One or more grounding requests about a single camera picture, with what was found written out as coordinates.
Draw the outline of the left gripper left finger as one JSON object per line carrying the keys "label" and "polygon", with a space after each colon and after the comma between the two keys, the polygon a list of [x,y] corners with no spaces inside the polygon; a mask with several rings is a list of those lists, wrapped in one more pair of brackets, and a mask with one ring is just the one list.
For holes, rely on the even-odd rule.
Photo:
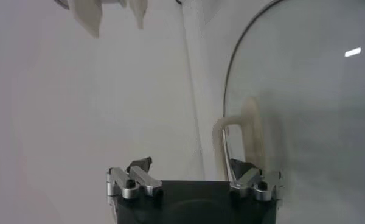
{"label": "left gripper left finger", "polygon": [[162,192],[162,181],[148,174],[152,162],[151,157],[146,157],[132,161],[126,169],[110,167],[106,172],[106,195],[133,200],[143,189],[146,196],[157,196]]}

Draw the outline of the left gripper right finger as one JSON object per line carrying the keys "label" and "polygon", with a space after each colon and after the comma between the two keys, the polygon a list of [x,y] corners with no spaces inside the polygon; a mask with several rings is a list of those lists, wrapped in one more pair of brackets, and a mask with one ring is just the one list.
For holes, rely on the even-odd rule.
{"label": "left gripper right finger", "polygon": [[261,202],[282,200],[283,184],[280,172],[265,173],[253,163],[237,159],[230,160],[230,167],[234,178],[230,182],[231,192],[240,198],[252,196]]}

